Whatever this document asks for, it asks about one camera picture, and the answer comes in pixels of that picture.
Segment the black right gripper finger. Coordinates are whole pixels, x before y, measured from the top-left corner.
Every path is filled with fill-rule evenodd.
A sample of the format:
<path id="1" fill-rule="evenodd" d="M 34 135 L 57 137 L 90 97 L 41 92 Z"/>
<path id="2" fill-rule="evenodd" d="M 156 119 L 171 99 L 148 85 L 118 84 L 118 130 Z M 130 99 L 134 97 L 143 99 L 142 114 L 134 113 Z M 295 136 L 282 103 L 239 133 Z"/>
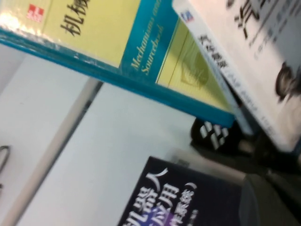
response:
<path id="1" fill-rule="evenodd" d="M 243 226 L 299 226 L 301 178 L 248 174 L 242 185 Z"/>

